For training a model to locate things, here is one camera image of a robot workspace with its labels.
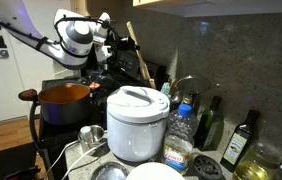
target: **white rice cooker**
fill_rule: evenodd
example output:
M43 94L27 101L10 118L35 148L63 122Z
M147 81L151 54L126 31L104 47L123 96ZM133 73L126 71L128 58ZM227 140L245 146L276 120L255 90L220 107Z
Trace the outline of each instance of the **white rice cooker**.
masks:
M122 86L107 99L110 150L119 158L141 162L162 148L169 98L147 87Z

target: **white bowl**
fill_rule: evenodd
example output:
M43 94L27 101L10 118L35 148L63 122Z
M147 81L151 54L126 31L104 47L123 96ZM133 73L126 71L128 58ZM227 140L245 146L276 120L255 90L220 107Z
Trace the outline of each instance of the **white bowl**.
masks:
M134 168L126 180L184 180L176 170L168 165L149 162Z

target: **metal bowl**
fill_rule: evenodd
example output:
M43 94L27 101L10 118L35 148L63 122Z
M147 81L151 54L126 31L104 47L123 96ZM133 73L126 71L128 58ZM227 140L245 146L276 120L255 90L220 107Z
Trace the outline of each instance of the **metal bowl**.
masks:
M78 134L78 139L81 142L82 152L85 153L90 149L99 146L100 144L104 143L106 139L104 138L104 129L98 125L89 126L91 128L91 139L86 140L83 139L81 136L82 134ZM93 155L96 150L91 151L88 155Z
M107 162L99 166L92 174L91 180L125 180L129 171L118 162Z

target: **olive oil bottle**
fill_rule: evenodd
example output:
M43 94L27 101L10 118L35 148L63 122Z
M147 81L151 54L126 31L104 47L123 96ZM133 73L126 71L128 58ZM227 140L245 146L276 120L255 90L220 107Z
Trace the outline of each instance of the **olive oil bottle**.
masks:
M202 112L198 130L194 136L195 147L201 151L216 150L223 134L223 117L218 113L222 98L213 96L209 108Z
M220 161L221 165L233 172L243 153L246 151L254 133L254 125L260 112L250 110L246 120L236 126L230 142Z

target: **wooden floor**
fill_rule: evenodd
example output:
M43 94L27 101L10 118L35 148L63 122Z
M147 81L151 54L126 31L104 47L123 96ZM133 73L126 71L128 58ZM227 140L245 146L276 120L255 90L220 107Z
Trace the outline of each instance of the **wooden floor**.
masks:
M29 123L26 117L0 122L0 150L16 147L32 142ZM42 158L37 155L36 165L41 168L40 178L44 177L45 169Z

